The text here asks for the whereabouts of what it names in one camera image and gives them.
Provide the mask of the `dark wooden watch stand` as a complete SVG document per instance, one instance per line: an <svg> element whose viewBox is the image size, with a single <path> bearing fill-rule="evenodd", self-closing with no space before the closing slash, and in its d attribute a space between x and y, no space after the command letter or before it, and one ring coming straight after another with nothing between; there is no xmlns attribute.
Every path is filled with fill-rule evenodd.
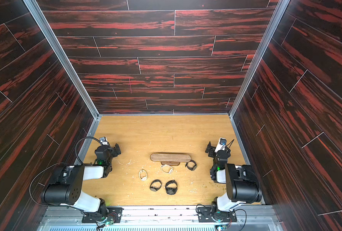
<svg viewBox="0 0 342 231"><path fill-rule="evenodd" d="M160 162L162 165L178 166L180 163L191 161L189 154L182 153L153 153L150 155L153 162Z"/></svg>

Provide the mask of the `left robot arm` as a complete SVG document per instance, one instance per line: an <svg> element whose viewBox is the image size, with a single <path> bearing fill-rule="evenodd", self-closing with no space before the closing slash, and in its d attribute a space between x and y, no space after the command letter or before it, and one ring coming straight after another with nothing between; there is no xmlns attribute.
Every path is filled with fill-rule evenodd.
<svg viewBox="0 0 342 231"><path fill-rule="evenodd" d="M83 192L87 180L106 178L112 171L112 159L121 154L118 144L114 147L101 145L95 150L96 160L92 165L66 165L54 172L41 200L49 206L70 206L83 214L82 223L111 225L121 221L121 209L109 209L105 200Z"/></svg>

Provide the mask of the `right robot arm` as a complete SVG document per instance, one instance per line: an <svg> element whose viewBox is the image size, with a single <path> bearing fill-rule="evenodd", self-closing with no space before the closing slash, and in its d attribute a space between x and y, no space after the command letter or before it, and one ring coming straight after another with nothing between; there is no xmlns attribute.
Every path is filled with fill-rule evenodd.
<svg viewBox="0 0 342 231"><path fill-rule="evenodd" d="M217 146L207 145L205 151L213 159L210 177L215 183L224 184L226 193L214 198L208 207L198 207L200 222L236 222L237 208L261 201L262 191L257 176L250 165L229 164L231 150L221 138Z"/></svg>

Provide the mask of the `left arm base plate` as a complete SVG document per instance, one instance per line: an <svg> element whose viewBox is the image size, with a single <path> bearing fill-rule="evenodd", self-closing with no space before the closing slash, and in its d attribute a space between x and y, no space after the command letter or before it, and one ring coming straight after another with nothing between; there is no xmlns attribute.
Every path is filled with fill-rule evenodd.
<svg viewBox="0 0 342 231"><path fill-rule="evenodd" d="M104 212L84 213L81 222L84 224L112 225L121 222L122 212L123 208L121 207L107 207Z"/></svg>

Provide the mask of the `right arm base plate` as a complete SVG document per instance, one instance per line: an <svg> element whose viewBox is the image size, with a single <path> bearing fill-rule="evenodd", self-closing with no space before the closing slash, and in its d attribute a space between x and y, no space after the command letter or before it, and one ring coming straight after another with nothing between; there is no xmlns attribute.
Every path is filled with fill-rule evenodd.
<svg viewBox="0 0 342 231"><path fill-rule="evenodd" d="M236 214L234 212L220 211L211 206L198 204L196 206L196 213L199 222L237 222Z"/></svg>

